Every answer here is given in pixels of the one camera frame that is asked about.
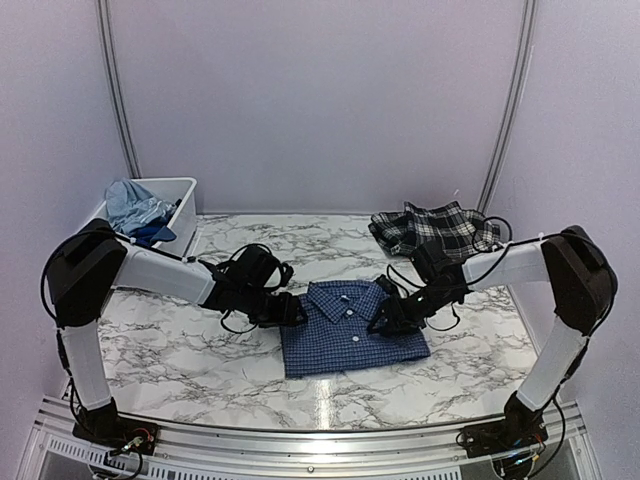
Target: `white plastic bin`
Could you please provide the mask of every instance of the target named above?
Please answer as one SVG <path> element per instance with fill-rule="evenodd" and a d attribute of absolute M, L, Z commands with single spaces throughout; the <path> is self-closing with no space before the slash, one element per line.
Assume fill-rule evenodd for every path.
<path fill-rule="evenodd" d="M 154 248 L 163 252 L 183 256 L 189 248 L 191 239 L 196 232 L 196 197 L 197 180 L 191 177 L 176 178 L 144 178 L 133 180 L 153 193 L 160 200 L 171 203 L 181 199 L 181 203 L 173 214 L 167 227 L 176 234 L 173 242 L 156 242 Z M 91 218 L 107 219 L 107 202 L 102 202 Z"/>

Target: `dark blue cloth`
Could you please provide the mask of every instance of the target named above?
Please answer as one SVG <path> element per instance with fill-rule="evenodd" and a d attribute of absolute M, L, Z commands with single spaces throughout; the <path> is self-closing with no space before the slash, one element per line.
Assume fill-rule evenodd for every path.
<path fill-rule="evenodd" d="M 280 329 L 285 375 L 303 377 L 428 357 L 422 333 L 394 338 L 367 333 L 369 320 L 387 297 L 373 282 L 309 284 L 300 295 L 308 323 Z"/>
<path fill-rule="evenodd" d="M 150 247 L 156 242 L 172 242 L 177 237 L 176 234 L 167 227 L 169 220 L 171 220 L 171 216 L 169 215 L 156 218 L 147 226 L 134 230 L 131 236 L 136 238 L 138 244 L 146 245 L 147 247 Z"/>

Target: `folded shirt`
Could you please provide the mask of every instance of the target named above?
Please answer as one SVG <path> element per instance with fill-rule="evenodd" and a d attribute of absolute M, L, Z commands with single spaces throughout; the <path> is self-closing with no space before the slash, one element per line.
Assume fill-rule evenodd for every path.
<path fill-rule="evenodd" d="M 463 210 L 458 202 L 432 210 L 405 202 L 404 212 L 372 215 L 369 231 L 390 255 L 408 257 L 423 243 L 438 241 L 447 256 L 466 258 L 500 240 L 500 226 L 484 219 L 476 210 Z"/>
<path fill-rule="evenodd" d="M 376 283 L 333 280 L 309 284 L 300 295 L 308 322 L 280 329 L 285 376 L 357 370 L 430 355 L 420 332 L 386 338 L 368 334 L 369 321 L 388 297 Z"/>

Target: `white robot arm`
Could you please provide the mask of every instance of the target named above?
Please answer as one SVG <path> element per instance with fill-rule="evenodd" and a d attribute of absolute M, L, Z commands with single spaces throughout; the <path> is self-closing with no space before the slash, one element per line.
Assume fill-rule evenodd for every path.
<path fill-rule="evenodd" d="M 510 242 L 502 250 L 465 260 L 444 255 L 439 243 L 418 247 L 411 261 L 426 285 L 383 303 L 369 326 L 382 335 L 424 328 L 425 319 L 471 291 L 499 285 L 549 282 L 555 299 L 553 330 L 529 375 L 505 405 L 505 420 L 465 427 L 469 457 L 537 444 L 548 438 L 541 417 L 586 353 L 611 311 L 617 278 L 602 251 L 578 226 L 542 239 Z"/>
<path fill-rule="evenodd" d="M 294 326 L 306 321 L 298 298 L 276 293 L 292 275 L 293 269 L 264 245 L 247 245 L 229 260 L 212 265 L 137 246 L 113 232 L 106 221 L 93 220 L 56 249 L 41 279 L 43 303 L 58 326 L 60 358 L 81 405 L 74 434 L 118 446 L 123 438 L 130 440 L 128 433 L 136 428 L 156 428 L 120 417 L 109 391 L 98 318 L 112 288 L 171 295 L 220 312 L 237 310 L 256 327 Z M 44 302 L 45 279 L 55 313 Z"/>

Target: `marble tabletop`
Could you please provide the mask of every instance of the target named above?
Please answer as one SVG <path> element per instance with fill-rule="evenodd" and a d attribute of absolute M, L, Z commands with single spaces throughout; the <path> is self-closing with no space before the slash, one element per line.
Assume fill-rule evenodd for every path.
<path fill-rule="evenodd" d="M 373 280 L 391 262 L 412 279 L 406 259 L 389 259 L 366 216 L 240 215 L 199 219 L 194 254 L 228 258 L 250 242 L 269 245 L 310 281 Z M 107 378 L 121 411 L 218 426 L 368 429 L 423 425 L 499 413 L 536 355 L 505 289 L 466 297 L 460 325 L 423 331 L 431 357 L 383 368 L 284 378 L 280 334 L 232 335 L 221 314 L 169 297 L 118 290 L 100 323 Z M 450 309 L 431 323 L 452 324 Z M 232 328 L 247 326 L 233 314 Z"/>

